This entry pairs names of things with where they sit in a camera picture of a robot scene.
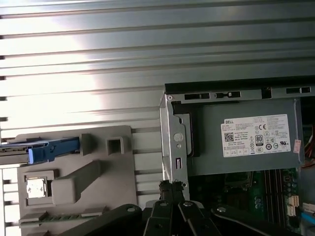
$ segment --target wire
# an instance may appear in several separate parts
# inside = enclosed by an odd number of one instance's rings
[[[306,163],[302,168],[309,168],[315,165],[315,159],[312,158],[313,150],[315,146],[315,125],[312,126],[312,135],[308,141],[308,143],[305,145],[305,156],[312,159],[311,162]]]

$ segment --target corrugated metal wall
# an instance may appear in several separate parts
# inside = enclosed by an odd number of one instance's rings
[[[144,205],[162,178],[163,85],[315,74],[314,8],[301,0],[0,0],[0,135],[130,125]],[[7,235],[16,235],[15,170],[1,175]]]

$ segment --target white sticker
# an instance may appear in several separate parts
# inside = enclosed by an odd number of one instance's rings
[[[287,114],[225,119],[221,134],[224,157],[291,151]]]
[[[302,141],[301,141],[301,140],[298,140],[298,139],[295,140],[295,142],[294,142],[294,148],[293,148],[293,152],[294,152],[294,153],[297,153],[297,154],[300,153],[301,144],[302,144]]]

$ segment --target motherboard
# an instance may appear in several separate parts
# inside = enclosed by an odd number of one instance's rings
[[[296,169],[190,177],[190,198],[206,209],[222,203],[300,233]]]

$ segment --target metal bracket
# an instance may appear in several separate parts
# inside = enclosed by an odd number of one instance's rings
[[[184,198],[189,200],[186,130],[181,118],[174,115],[172,99],[164,95],[160,106],[163,178],[182,182]]]

